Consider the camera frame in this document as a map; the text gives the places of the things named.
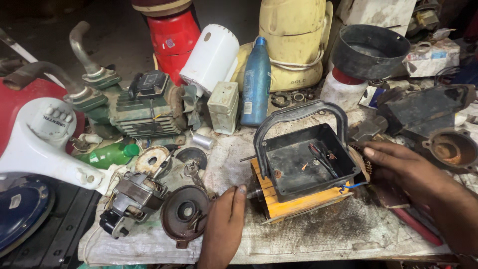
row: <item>blue bottle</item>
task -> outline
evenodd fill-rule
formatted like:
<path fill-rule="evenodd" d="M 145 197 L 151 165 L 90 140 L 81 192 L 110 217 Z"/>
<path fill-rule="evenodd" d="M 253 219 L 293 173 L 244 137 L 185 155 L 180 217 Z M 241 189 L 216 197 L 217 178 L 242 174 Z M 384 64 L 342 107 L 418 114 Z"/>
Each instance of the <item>blue bottle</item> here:
<path fill-rule="evenodd" d="M 259 37 L 247 60 L 242 92 L 242 125 L 259 126 L 267 117 L 271 90 L 271 62 L 266 39 Z"/>

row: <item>green bottle cap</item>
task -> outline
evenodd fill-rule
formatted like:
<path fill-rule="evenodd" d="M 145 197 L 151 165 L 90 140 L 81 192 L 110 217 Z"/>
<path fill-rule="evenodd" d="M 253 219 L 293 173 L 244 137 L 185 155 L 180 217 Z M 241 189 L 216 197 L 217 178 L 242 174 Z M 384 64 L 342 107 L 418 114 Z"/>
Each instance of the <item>green bottle cap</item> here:
<path fill-rule="evenodd" d="M 127 157 L 136 156 L 140 153 L 140 147 L 138 147 L 137 144 L 126 145 L 126 147 L 124 147 L 124 149 L 123 149 L 123 153 Z"/>

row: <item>work table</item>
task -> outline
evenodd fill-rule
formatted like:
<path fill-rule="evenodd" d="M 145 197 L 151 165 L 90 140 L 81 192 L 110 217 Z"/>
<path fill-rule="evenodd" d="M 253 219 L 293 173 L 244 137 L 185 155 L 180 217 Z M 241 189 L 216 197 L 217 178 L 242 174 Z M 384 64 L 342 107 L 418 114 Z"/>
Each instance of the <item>work table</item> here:
<path fill-rule="evenodd" d="M 363 121 L 374 115 L 372 109 L 359 107 L 349 113 L 348 125 Z M 279 123 L 266 138 L 289 133 L 320 123 L 328 123 L 335 130 L 333 115 L 315 114 L 296 122 Z M 221 195 L 233 185 L 245 183 L 252 186 L 250 162 L 240 159 L 254 155 L 252 145 L 255 128 L 242 126 L 234 135 L 216 136 L 210 128 L 201 127 L 199 134 L 216 140 L 212 150 L 203 149 L 208 157 L 208 166 L 202 174 L 208 191 Z M 192 144 L 190 137 L 183 146 Z M 184 164 L 173 160 L 173 168 L 164 179 L 169 190 L 192 184 L 183 175 Z M 456 180 L 478 191 L 475 175 L 455 175 Z M 78 248 L 78 258 L 85 260 L 84 247 L 89 264 L 155 264 L 195 263 L 201 252 L 202 236 L 191 241 L 187 249 L 176 249 L 176 242 L 163 231 L 160 212 L 153 214 L 146 223 L 136 224 L 127 237 L 113 239 L 99 228 L 99 215 L 106 197 L 100 200 L 95 223 L 83 236 Z M 246 206 L 242 242 L 232 264 L 256 264 L 291 261 L 370 259 L 407 257 L 417 259 L 425 255 L 451 254 L 447 245 L 436 247 L 424 240 L 416 231 L 401 222 L 392 212 L 376 206 L 368 195 L 320 208 L 314 212 L 276 224 L 264 224 L 265 218 L 251 201 Z"/>

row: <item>blue wire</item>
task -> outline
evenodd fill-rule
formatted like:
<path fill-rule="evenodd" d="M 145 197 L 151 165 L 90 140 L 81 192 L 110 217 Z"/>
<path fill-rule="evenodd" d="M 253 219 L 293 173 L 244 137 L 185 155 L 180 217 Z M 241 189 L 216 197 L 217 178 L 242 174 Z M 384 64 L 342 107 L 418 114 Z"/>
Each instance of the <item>blue wire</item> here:
<path fill-rule="evenodd" d="M 342 185 L 338 188 L 341 188 L 338 192 L 340 192 L 340 194 L 342 194 L 342 192 L 345 190 L 345 189 L 353 189 L 355 187 L 358 187 L 358 186 L 361 186 L 361 185 L 365 185 L 365 184 L 368 184 L 368 182 L 361 182 L 361 183 L 357 183 L 355 185 L 352 185 L 352 186 L 346 186 L 346 185 Z"/>

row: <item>silver capacitor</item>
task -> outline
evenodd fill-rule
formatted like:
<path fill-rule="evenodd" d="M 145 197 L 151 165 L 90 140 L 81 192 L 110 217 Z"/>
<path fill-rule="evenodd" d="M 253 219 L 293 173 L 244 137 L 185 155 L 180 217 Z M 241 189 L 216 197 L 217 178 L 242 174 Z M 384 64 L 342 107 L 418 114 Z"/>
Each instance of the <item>silver capacitor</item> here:
<path fill-rule="evenodd" d="M 203 146 L 207 149 L 212 149 L 213 145 L 214 145 L 214 140 L 207 137 L 207 136 L 204 136 L 202 134 L 195 134 L 193 136 L 193 142 L 200 145 L 200 146 Z"/>

